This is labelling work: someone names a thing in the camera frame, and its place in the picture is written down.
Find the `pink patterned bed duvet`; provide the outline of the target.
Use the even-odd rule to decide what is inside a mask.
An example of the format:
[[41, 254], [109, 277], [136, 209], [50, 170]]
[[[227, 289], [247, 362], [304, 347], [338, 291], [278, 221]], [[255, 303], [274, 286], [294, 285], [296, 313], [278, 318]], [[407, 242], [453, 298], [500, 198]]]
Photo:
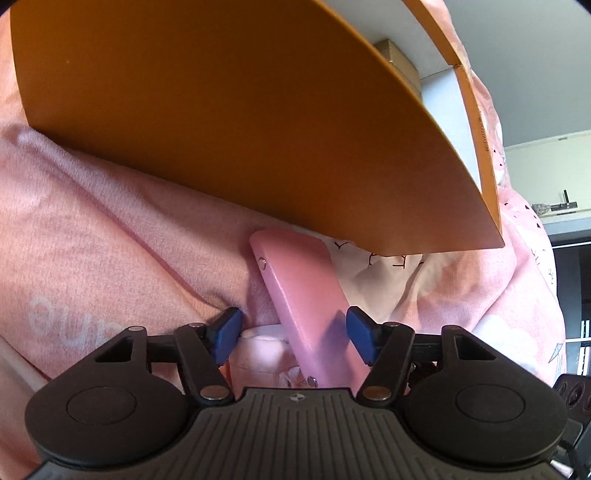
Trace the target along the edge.
[[[500, 249], [387, 259], [328, 239], [346, 299], [421, 333], [475, 333], [547, 384], [566, 370], [550, 241], [512, 187], [501, 121], [470, 88], [494, 164]], [[249, 238], [272, 217], [61, 147], [27, 122], [11, 13], [1, 15], [1, 475], [39, 456], [25, 427], [32, 395], [122, 329], [166, 334], [245, 312], [245, 330], [280, 324]]]

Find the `small gold box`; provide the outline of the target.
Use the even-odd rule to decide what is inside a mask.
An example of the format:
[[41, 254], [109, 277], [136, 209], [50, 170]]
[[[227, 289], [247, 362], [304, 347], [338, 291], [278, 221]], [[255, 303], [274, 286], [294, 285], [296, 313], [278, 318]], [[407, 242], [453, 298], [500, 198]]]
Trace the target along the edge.
[[405, 84], [421, 99], [422, 85], [419, 71], [398, 46], [390, 39], [383, 39], [375, 43], [374, 47], [391, 65], [394, 71], [397, 71], [401, 75]]

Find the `pink glasses case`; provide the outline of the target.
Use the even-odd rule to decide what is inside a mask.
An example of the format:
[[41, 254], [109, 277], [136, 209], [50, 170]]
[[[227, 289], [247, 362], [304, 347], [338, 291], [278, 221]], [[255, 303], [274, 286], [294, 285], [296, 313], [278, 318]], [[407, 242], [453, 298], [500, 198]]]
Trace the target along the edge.
[[253, 233], [250, 247], [306, 380], [359, 390], [369, 374], [346, 333], [349, 302], [322, 240], [287, 229]]

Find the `orange cardboard storage box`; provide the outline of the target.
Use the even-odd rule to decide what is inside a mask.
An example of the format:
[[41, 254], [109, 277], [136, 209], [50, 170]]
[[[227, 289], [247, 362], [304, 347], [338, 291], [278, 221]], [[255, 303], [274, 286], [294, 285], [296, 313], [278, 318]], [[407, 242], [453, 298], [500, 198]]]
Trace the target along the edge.
[[[500, 248], [470, 71], [427, 1], [13, 1], [56, 144], [382, 256]], [[390, 39], [422, 98], [374, 47]]]

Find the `white desk shelf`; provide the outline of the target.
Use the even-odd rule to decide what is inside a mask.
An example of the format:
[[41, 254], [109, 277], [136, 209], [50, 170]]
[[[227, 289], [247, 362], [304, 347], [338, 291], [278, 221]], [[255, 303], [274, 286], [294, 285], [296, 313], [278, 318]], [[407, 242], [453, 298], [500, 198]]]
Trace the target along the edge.
[[590, 132], [583, 131], [506, 149], [512, 187], [532, 205], [549, 205], [541, 216], [557, 242], [590, 235]]

